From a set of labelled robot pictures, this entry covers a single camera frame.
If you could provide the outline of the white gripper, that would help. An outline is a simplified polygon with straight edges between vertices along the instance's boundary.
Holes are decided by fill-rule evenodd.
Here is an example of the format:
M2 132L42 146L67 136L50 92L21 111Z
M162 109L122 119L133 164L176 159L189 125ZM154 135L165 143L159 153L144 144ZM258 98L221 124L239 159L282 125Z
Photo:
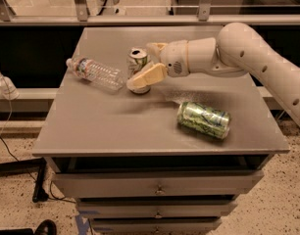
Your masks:
M157 64L149 63L141 71L133 75L127 82L129 90L136 90L158 83L170 77L189 75L187 65L187 41L180 40L170 43L147 43L147 52L155 58Z

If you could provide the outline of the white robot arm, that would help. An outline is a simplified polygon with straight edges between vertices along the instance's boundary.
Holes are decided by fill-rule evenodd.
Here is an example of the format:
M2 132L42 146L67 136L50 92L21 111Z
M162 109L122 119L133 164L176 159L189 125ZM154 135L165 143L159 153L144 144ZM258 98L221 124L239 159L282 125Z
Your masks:
M131 78L128 89L158 83L166 76L191 73L212 76L252 74L272 94L300 127L300 68L277 53L245 23L229 23L217 37L149 43L147 52L156 57Z

